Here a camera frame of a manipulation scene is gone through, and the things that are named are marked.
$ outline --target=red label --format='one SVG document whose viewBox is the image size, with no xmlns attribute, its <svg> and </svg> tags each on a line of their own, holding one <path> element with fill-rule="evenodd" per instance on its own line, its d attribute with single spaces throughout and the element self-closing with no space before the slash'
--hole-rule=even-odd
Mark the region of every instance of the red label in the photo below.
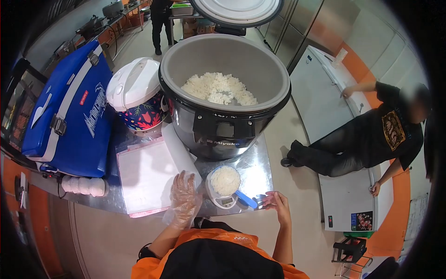
<svg viewBox="0 0 446 279">
<path fill-rule="evenodd" d="M 81 106 L 83 105 L 83 103 L 85 102 L 85 99 L 87 98 L 88 95 L 88 91 L 85 90 L 84 96 L 82 96 L 81 102 L 79 103 Z"/>
</svg>

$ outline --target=cooked white rice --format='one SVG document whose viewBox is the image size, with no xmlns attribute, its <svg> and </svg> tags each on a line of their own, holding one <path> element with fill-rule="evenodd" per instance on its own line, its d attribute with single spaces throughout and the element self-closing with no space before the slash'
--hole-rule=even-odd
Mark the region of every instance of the cooked white rice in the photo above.
<svg viewBox="0 0 446 279">
<path fill-rule="evenodd" d="M 222 166 L 214 171 L 211 175 L 211 186 L 217 194 L 222 196 L 230 196 L 240 186 L 239 172 L 229 166 Z"/>
<path fill-rule="evenodd" d="M 193 75 L 181 89 L 192 96 L 216 104 L 228 105 L 234 98 L 242 106 L 257 104 L 257 99 L 246 90 L 246 86 L 231 74 L 205 73 L 200 77 Z"/>
</svg>

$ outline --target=large rice cooker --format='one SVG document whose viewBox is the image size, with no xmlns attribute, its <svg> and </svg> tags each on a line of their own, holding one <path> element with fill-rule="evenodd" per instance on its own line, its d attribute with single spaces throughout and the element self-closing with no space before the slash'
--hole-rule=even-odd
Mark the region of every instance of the large rice cooker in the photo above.
<svg viewBox="0 0 446 279">
<path fill-rule="evenodd" d="M 230 34 L 243 34 L 247 27 L 271 21 L 283 6 L 283 0 L 227 0 L 225 7 L 220 0 L 190 2 L 216 23 L 216 31 Z M 215 104 L 181 89 L 191 76 L 206 72 L 232 74 L 258 104 Z M 164 55 L 158 74 L 175 131 L 197 157 L 221 160 L 242 154 L 291 95 L 289 74 L 277 56 L 266 47 L 229 34 L 203 34 L 175 44 Z"/>
</svg>

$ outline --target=floral rice cooker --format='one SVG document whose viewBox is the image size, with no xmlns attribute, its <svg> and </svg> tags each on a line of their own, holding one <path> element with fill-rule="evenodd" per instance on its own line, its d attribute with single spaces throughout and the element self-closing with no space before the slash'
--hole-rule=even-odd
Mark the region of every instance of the floral rice cooker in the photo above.
<svg viewBox="0 0 446 279">
<path fill-rule="evenodd" d="M 133 60 L 117 71 L 107 86 L 107 101 L 134 131 L 159 125 L 168 115 L 158 78 L 160 63 L 149 57 Z"/>
</svg>

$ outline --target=black cap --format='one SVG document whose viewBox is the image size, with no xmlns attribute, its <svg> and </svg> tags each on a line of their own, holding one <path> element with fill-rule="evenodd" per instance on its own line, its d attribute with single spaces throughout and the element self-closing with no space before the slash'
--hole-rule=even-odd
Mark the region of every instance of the black cap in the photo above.
<svg viewBox="0 0 446 279">
<path fill-rule="evenodd" d="M 432 110 L 432 98 L 429 89 L 422 83 L 419 83 L 415 88 L 415 100 L 420 102 L 425 110 L 430 113 Z"/>
</svg>

